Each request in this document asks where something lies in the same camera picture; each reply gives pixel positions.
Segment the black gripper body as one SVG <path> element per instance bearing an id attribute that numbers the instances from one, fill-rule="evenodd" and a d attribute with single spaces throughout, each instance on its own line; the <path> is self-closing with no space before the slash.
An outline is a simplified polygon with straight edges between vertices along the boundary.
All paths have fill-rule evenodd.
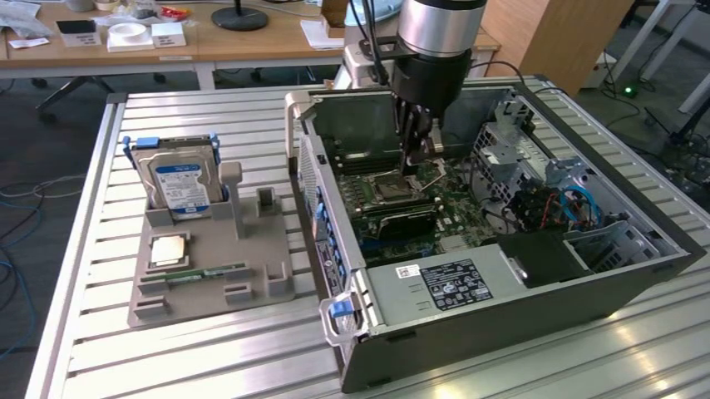
<path id="1" fill-rule="evenodd" d="M 394 62 L 391 90 L 395 112 L 429 111 L 435 117 L 458 98 L 471 65 L 471 50 L 454 57 L 415 55 Z"/>

